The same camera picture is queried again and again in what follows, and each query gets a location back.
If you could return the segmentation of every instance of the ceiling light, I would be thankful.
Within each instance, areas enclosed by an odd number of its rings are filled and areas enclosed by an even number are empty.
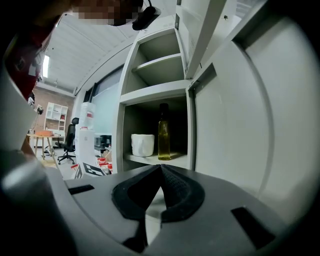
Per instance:
[[[49,68],[49,56],[44,56],[43,65],[42,65],[42,74],[45,78],[48,78],[48,68]]]

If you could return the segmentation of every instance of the office chair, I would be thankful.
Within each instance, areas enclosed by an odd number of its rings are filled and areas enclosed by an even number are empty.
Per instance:
[[[55,143],[60,149],[64,149],[65,153],[61,156],[58,156],[58,164],[60,165],[60,162],[63,159],[70,159],[72,161],[72,164],[75,164],[75,161],[72,158],[75,158],[74,155],[68,155],[68,152],[74,152],[74,138],[76,135],[76,125],[79,123],[79,118],[75,117],[72,119],[71,124],[68,126],[68,131],[66,133],[65,142],[60,143],[59,138],[58,141]]]

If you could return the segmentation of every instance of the glass bottle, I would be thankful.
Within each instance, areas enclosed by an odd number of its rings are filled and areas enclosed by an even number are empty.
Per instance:
[[[169,105],[160,104],[160,121],[158,124],[158,159],[170,160]]]

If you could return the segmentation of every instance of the brick wall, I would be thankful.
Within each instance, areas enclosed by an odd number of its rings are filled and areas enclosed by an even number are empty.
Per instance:
[[[35,101],[34,106],[36,107],[38,106],[38,104],[40,104],[43,108],[43,113],[37,116],[36,122],[32,124],[32,127],[30,127],[30,129],[32,129],[34,126],[34,130],[36,132],[45,130],[44,124],[45,124],[47,106],[48,106],[48,103],[51,102],[51,103],[68,107],[68,112],[66,114],[66,123],[65,123],[65,132],[67,132],[68,125],[71,123],[70,118],[72,114],[72,109],[74,107],[75,98],[64,95],[64,94],[60,94],[51,90],[39,88],[39,87],[34,88],[33,93],[34,93],[34,101]],[[58,130],[58,121],[47,120],[46,126],[49,129]]]

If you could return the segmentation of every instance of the yellow liquid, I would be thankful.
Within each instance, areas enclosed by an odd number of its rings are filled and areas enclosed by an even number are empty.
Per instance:
[[[158,159],[171,160],[170,158],[170,134],[168,121],[161,120],[158,125]]]

